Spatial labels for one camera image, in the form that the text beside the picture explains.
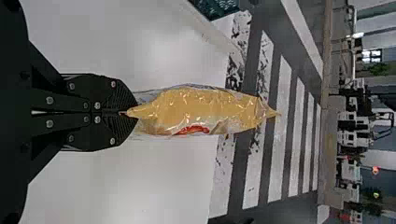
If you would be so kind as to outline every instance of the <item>crosswalk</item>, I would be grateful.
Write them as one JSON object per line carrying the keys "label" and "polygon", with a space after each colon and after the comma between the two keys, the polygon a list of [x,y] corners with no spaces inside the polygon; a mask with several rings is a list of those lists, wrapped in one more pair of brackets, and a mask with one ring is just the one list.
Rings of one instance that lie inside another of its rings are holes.
{"label": "crosswalk", "polygon": [[[241,91],[243,88],[250,24],[251,15],[247,11],[234,15],[232,41],[241,48],[244,61],[230,57],[226,79],[228,89]],[[236,180],[244,182],[245,186],[241,195],[241,210],[259,206],[261,202],[281,201],[318,188],[321,108],[289,62],[282,55],[277,62],[274,53],[273,41],[262,31],[255,89],[263,100],[268,102],[270,97],[275,99],[275,105],[271,106],[282,115],[257,127],[246,148],[235,147],[237,134],[219,138],[209,218],[228,214],[232,203],[230,198],[234,194],[231,185],[237,163],[246,165],[245,175]],[[278,63],[275,70],[273,63]],[[320,69],[321,64],[316,63],[315,66]],[[276,85],[276,88],[271,89],[271,84]],[[234,156],[236,150],[246,150],[248,156],[241,161]]]}

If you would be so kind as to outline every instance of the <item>tree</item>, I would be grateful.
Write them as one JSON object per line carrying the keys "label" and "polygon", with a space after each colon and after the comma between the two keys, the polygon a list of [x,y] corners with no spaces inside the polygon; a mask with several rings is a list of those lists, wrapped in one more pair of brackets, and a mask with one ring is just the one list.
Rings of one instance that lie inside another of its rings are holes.
{"label": "tree", "polygon": [[387,72],[389,69],[390,69],[390,66],[385,63],[375,63],[368,67],[368,70],[370,71],[370,73],[376,77],[377,76],[386,76],[388,74]]}

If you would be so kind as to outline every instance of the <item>yellow food package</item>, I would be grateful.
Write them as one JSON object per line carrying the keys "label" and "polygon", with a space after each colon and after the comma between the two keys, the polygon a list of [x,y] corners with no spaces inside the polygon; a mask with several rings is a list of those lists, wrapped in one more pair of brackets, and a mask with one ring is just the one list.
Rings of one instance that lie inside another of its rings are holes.
{"label": "yellow food package", "polygon": [[203,86],[178,86],[125,113],[139,119],[134,133],[151,135],[240,133],[278,115],[260,98]]}

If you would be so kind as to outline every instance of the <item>white surface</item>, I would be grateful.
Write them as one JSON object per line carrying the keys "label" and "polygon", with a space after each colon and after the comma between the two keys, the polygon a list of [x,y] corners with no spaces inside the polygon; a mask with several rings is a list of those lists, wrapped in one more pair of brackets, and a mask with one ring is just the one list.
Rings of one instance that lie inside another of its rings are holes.
{"label": "white surface", "polygon": [[392,12],[381,16],[358,20],[358,22],[356,23],[356,31],[368,33],[368,32],[383,30],[395,26],[396,26],[396,12]]}
{"label": "white surface", "polygon": [[290,81],[291,68],[288,62],[286,62],[283,56],[281,56],[276,110],[281,111],[282,116],[277,117],[275,123],[268,203],[280,200],[282,197],[283,164],[285,160],[286,133],[288,129]]}
{"label": "white surface", "polygon": [[321,60],[317,45],[315,44],[314,37],[309,31],[308,25],[306,24],[303,12],[297,3],[297,0],[281,0],[283,7],[288,13],[291,23],[294,26],[298,36],[300,37],[303,45],[308,52],[312,63],[317,68],[318,74],[322,77],[323,74],[323,61]]}
{"label": "white surface", "polygon": [[[178,0],[22,1],[30,39],[63,73],[121,78],[131,90],[224,86],[228,55]],[[128,141],[61,153],[33,181],[21,223],[206,223],[218,138]]]}
{"label": "white surface", "polygon": [[306,138],[305,138],[305,159],[304,159],[304,182],[303,193],[309,191],[309,181],[311,172],[311,154],[312,154],[312,129],[314,121],[314,97],[308,93],[308,116],[306,121]]}
{"label": "white surface", "polygon": [[[262,41],[260,47],[259,65],[257,68],[259,76],[263,76],[265,83],[263,85],[266,90],[270,89],[271,68],[274,53],[274,43],[268,35],[262,31]],[[262,99],[269,99],[269,92],[263,91],[259,93]],[[262,156],[264,152],[265,126],[266,120],[260,125],[260,132],[254,136],[258,144],[250,147],[250,153],[247,159],[247,174],[245,180],[243,209],[255,207],[259,204],[260,183],[262,180]]]}
{"label": "white surface", "polygon": [[[297,79],[296,100],[304,99],[304,83]],[[294,112],[293,148],[290,164],[289,197],[298,194],[298,175],[300,173],[301,140],[303,132],[304,104],[296,104]]]}
{"label": "white surface", "polygon": [[321,121],[321,107],[317,107],[317,126],[315,127],[315,156],[314,156],[314,176],[312,180],[312,190],[318,189],[318,170],[319,170],[319,152],[320,152],[320,121]]}
{"label": "white surface", "polygon": [[355,6],[357,10],[361,10],[368,7],[377,7],[394,1],[395,0],[349,0],[349,4]]}
{"label": "white surface", "polygon": [[318,224],[324,223],[330,215],[330,207],[328,205],[318,206]]}
{"label": "white surface", "polygon": [[379,172],[381,168],[396,171],[396,152],[385,150],[368,150],[363,154],[365,158],[361,162],[365,166],[378,166]]}

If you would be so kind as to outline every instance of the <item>white road stripe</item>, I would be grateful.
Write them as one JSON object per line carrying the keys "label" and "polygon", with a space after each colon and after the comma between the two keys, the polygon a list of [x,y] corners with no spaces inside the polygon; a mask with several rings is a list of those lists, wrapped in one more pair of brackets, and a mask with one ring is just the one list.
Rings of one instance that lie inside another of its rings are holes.
{"label": "white road stripe", "polygon": [[212,196],[209,205],[209,218],[227,214],[234,153],[235,141],[233,134],[228,134],[228,136],[220,135]]}
{"label": "white road stripe", "polygon": [[320,115],[321,115],[321,107],[318,105],[317,110],[317,127],[315,130],[315,157],[314,157],[314,179],[312,184],[312,190],[318,189],[318,169],[319,169],[319,152],[320,152]]}
{"label": "white road stripe", "polygon": [[297,3],[297,0],[281,0],[283,7],[288,13],[291,23],[294,26],[298,36],[300,37],[303,45],[308,52],[312,63],[317,68],[318,74],[322,77],[323,73],[323,61],[320,58],[320,54],[315,44],[314,37],[312,36],[308,25],[306,24],[303,12]]}
{"label": "white road stripe", "polygon": [[[236,71],[245,74],[245,62],[248,54],[248,38],[250,34],[251,15],[248,11],[237,12],[233,18],[233,43],[236,45],[241,42],[241,59],[234,61],[236,63]],[[209,218],[220,217],[227,214],[228,201],[230,199],[230,185],[233,173],[233,155],[235,152],[235,141],[233,134],[221,135],[219,137],[218,153],[216,156],[215,175],[213,178],[212,196],[209,205]]]}
{"label": "white road stripe", "polygon": [[[269,39],[268,35],[262,31],[260,60],[257,69],[257,89],[260,97],[264,100],[268,100],[269,97],[273,51],[273,42]],[[250,154],[247,160],[243,209],[254,207],[259,204],[265,125],[265,121],[260,125],[260,129],[255,133],[253,146],[249,149]]]}
{"label": "white road stripe", "polygon": [[289,197],[298,194],[298,175],[300,172],[300,155],[301,155],[301,139],[303,132],[303,115],[304,104],[299,102],[304,101],[305,86],[300,78],[297,79],[296,91],[296,108],[294,112],[294,130],[293,130],[293,146],[291,152],[290,164],[290,184],[289,184]]}
{"label": "white road stripe", "polygon": [[288,62],[286,62],[282,56],[280,60],[279,84],[276,101],[276,110],[279,111],[282,116],[276,118],[274,130],[268,203],[280,200],[282,197],[283,164],[285,159],[286,132],[288,127],[290,80],[291,68]]}
{"label": "white road stripe", "polygon": [[314,97],[308,94],[308,117],[306,120],[306,138],[305,138],[305,158],[304,158],[304,183],[303,193],[309,191],[309,181],[311,173],[311,154],[312,154],[312,129],[314,121]]}

